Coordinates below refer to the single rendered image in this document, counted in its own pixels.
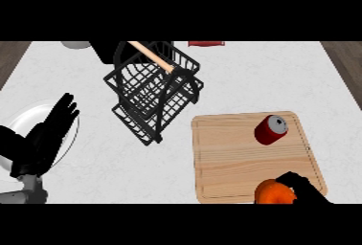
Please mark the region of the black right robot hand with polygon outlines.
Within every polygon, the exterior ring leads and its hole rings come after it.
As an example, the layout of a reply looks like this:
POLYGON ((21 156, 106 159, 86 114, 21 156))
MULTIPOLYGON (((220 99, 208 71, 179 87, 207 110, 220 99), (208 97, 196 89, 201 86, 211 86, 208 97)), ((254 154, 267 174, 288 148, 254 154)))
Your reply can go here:
POLYGON ((331 202, 318 191, 310 180, 295 172, 288 171, 276 178, 276 182, 293 188, 295 194, 294 205, 331 205, 331 202))

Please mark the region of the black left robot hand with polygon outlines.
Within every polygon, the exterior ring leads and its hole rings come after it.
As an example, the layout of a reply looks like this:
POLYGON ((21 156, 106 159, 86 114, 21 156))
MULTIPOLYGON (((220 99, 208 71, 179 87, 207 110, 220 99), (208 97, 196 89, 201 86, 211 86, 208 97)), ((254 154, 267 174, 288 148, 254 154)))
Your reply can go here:
POLYGON ((25 137, 0 125, 0 156, 13 161, 12 177, 18 178, 25 174, 41 176, 49 171, 78 115, 74 95, 65 93, 46 120, 35 124, 25 137))

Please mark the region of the wooden cutting board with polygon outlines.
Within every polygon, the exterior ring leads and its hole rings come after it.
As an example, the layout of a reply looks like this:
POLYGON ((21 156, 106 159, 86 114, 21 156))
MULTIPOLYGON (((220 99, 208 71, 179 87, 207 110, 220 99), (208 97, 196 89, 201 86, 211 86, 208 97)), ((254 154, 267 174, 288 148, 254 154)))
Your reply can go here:
POLYGON ((248 203, 257 185, 288 171, 328 191, 303 126, 291 111, 276 113, 287 121, 285 136, 270 145, 254 138, 263 113, 198 116, 192 119, 196 198, 202 203, 248 203))

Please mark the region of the white plate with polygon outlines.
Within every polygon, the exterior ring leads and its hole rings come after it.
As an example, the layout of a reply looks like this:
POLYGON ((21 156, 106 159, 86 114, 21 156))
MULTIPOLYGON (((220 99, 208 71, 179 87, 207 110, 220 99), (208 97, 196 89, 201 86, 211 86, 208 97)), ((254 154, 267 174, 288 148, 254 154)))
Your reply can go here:
MULTIPOLYGON (((3 125, 9 127, 16 134, 25 137, 35 124, 44 121, 55 104, 56 100, 40 100, 34 102, 15 112, 15 114, 4 120, 3 125)), ((52 163, 53 165, 62 161, 66 153, 71 150, 77 139, 78 130, 80 119, 75 119, 66 136, 62 140, 58 155, 52 163)), ((12 163, 13 162, 7 158, 0 156, 0 181, 15 183, 16 179, 10 176, 12 163)))

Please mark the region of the red can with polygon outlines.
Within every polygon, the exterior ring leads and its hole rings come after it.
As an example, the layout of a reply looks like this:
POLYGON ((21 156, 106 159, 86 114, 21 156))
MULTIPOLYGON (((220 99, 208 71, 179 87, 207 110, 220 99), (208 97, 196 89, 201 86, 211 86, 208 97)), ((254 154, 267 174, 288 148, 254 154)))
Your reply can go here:
POLYGON ((288 125, 279 115, 269 115, 254 128, 254 139, 263 145, 275 143, 287 134, 288 125))

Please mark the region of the grey bowl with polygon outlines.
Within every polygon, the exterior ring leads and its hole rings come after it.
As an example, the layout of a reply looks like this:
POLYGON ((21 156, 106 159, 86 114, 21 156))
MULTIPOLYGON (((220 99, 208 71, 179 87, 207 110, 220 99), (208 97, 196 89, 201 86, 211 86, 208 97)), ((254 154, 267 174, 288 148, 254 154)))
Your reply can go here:
POLYGON ((86 49, 90 46, 87 41, 62 41, 62 45, 74 50, 86 49))

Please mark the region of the red object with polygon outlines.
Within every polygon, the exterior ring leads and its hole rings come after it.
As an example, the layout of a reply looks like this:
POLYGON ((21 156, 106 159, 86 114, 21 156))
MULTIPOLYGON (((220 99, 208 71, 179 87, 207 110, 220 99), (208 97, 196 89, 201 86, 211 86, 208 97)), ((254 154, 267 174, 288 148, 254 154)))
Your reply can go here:
POLYGON ((225 46, 225 41, 188 41, 188 46, 198 46, 198 47, 225 46))

